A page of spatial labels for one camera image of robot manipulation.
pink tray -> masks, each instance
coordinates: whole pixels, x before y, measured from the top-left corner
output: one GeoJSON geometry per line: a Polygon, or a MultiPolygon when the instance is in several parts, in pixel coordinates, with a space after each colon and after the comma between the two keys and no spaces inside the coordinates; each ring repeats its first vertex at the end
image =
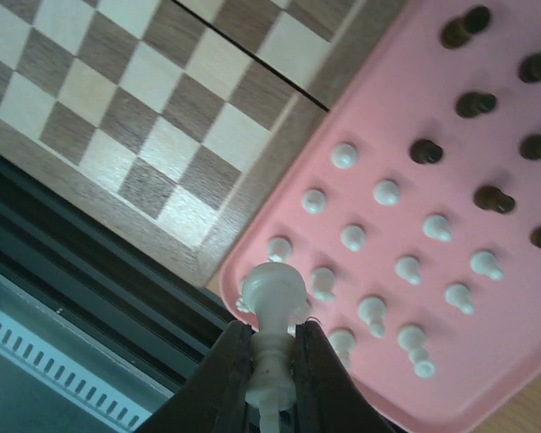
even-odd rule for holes
{"type": "Polygon", "coordinates": [[[470,0],[412,0],[376,53],[316,131],[260,214],[231,252],[221,273],[226,306],[256,327],[256,317],[237,311],[239,281],[266,261],[266,243],[286,236],[293,244],[287,263],[309,284],[313,269],[335,270],[336,300],[312,298],[313,316],[325,332],[347,327],[357,347],[349,370],[369,402],[403,428],[419,433],[462,433],[479,424],[541,372],[541,250],[529,242],[541,225],[541,161],[526,161],[518,144],[541,133],[541,83],[523,84],[519,62],[541,51],[541,0],[487,0],[491,27],[460,50],[444,49],[437,38],[451,17],[475,5],[470,0]],[[496,112],[463,120],[454,101],[465,91],[499,97],[496,112]],[[418,165],[408,147],[428,137],[445,150],[437,165],[418,165]],[[353,143],[359,160],[338,170],[330,153],[353,143]],[[384,207],[372,198],[380,180],[395,180],[400,202],[384,207]],[[498,215],[478,209],[472,193],[491,183],[517,200],[517,209],[498,215]],[[326,209],[310,215],[300,205],[311,188],[327,196],[326,209]],[[453,241],[424,236],[433,213],[452,223],[453,241]],[[340,241],[351,223],[366,228],[358,253],[340,241]],[[493,251],[502,281],[473,273],[469,258],[493,251]],[[422,284],[409,285],[394,272],[402,255],[422,263],[422,284]],[[475,314],[465,316],[445,303],[445,287],[468,285],[475,314]],[[376,339],[357,316],[366,295],[383,297],[387,335],[376,339]],[[436,366],[421,379],[397,344],[397,330],[416,323],[427,335],[436,366]]]}

white pawn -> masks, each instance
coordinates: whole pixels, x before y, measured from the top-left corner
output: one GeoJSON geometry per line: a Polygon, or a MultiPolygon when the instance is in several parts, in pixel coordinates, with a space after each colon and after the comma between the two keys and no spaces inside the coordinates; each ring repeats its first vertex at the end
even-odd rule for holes
{"type": "Polygon", "coordinates": [[[423,233],[441,242],[449,242],[453,238],[449,222],[444,216],[438,214],[431,215],[425,220],[423,233]]]}
{"type": "Polygon", "coordinates": [[[243,299],[256,314],[259,331],[252,336],[254,371],[245,400],[261,414],[261,431],[280,430],[279,414],[297,402],[290,373],[295,339],[287,333],[294,312],[307,301],[305,281],[284,263],[263,263],[243,285],[243,299]]]}
{"type": "Polygon", "coordinates": [[[303,194],[301,204],[309,214],[319,214],[325,210],[325,194],[318,189],[309,189],[303,194]]]}
{"type": "Polygon", "coordinates": [[[421,283],[421,265],[415,257],[404,256],[397,260],[395,272],[403,280],[418,286],[421,283]]]}
{"type": "Polygon", "coordinates": [[[341,232],[341,242],[353,252],[359,251],[367,240],[367,234],[360,226],[347,226],[341,232]]]}
{"type": "Polygon", "coordinates": [[[429,360],[425,342],[425,332],[415,325],[402,327],[397,335],[397,343],[408,352],[408,359],[413,364],[415,374],[424,379],[435,374],[435,365],[429,360]]]}
{"type": "Polygon", "coordinates": [[[308,301],[299,307],[298,310],[293,314],[292,318],[290,318],[289,334],[294,335],[295,331],[297,330],[297,325],[305,323],[305,321],[310,318],[312,311],[313,308],[310,306],[308,301]]]}
{"type": "Polygon", "coordinates": [[[497,257],[489,251],[479,251],[473,254],[470,265],[474,272],[486,275],[492,280],[499,281],[503,278],[503,271],[499,267],[497,257]]]}
{"type": "Polygon", "coordinates": [[[350,169],[359,158],[357,150],[352,144],[340,143],[331,153],[331,162],[340,170],[350,169]]]}
{"type": "Polygon", "coordinates": [[[273,237],[267,243],[269,262],[283,263],[292,255],[292,245],[284,237],[273,237]]]}
{"type": "Polygon", "coordinates": [[[251,313],[249,308],[244,303],[244,299],[242,296],[236,300],[236,303],[234,305],[236,306],[236,309],[238,309],[241,313],[251,313]]]}
{"type": "Polygon", "coordinates": [[[471,302],[471,293],[463,284],[455,283],[447,287],[445,300],[449,305],[457,307],[465,314],[472,314],[475,311],[475,307],[471,302]]]}
{"type": "Polygon", "coordinates": [[[351,353],[356,345],[354,335],[347,329],[336,329],[328,336],[328,341],[344,368],[349,368],[351,366],[351,353]]]}
{"type": "Polygon", "coordinates": [[[377,338],[385,336],[384,319],[387,316],[387,306],[381,298],[370,296],[363,299],[357,311],[361,320],[369,325],[372,336],[377,338]]]}
{"type": "Polygon", "coordinates": [[[316,268],[310,275],[310,287],[313,291],[313,296],[319,300],[335,300],[335,294],[333,293],[335,284],[335,273],[329,268],[316,268]]]}
{"type": "Polygon", "coordinates": [[[382,180],[372,191],[375,201],[383,206],[393,206],[399,203],[400,189],[392,180],[382,180]]]}

